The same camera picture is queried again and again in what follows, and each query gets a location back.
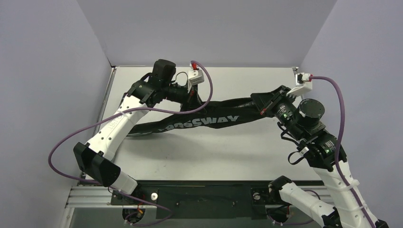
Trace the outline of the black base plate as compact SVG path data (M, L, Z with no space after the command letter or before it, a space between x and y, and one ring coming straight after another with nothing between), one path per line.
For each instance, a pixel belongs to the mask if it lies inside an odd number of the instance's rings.
M269 181L141 180L135 197L173 211L174 219L289 218L285 203L269 195Z

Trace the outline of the aluminium frame rail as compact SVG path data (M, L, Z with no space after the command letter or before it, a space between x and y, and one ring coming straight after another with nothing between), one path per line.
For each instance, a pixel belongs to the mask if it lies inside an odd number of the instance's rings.
M319 194L321 200L334 205L334 202L325 186L300 186L303 190L313 190ZM136 205L112 204L115 198L106 188L96 186L73 186L70 190L65 208L136 208Z

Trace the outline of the black Crossway racket bag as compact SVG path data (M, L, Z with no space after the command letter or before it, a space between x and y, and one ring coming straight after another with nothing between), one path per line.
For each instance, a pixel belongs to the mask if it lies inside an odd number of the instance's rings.
M211 101L203 110L196 113L172 114L159 121L136 124L127 136L136 137L196 127L220 129L250 123L262 118L264 116L260 114L250 97Z

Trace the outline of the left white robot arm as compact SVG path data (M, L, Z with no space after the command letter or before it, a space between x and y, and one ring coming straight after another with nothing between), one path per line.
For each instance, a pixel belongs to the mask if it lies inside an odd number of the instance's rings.
M190 62L187 85L173 84L175 63L159 59L150 73L132 84L124 94L115 114L103 121L99 129L86 143L78 142L73 153L80 170L104 187L123 192L129 204L141 200L142 191L137 181L114 164L118 147L133 127L155 106L167 99L184 103L190 97L192 87L204 82L204 69L196 61Z

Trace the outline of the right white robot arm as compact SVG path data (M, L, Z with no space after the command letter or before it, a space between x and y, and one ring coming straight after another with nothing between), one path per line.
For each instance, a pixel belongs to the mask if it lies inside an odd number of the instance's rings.
M296 143L300 158L320 177L333 204L302 190L285 176L269 183L269 199L298 208L323 228L387 227L365 204L344 150L321 122L324 106L314 99L304 99L295 106L288 91L280 86L272 92L253 93L251 98L262 116L277 118L282 134Z

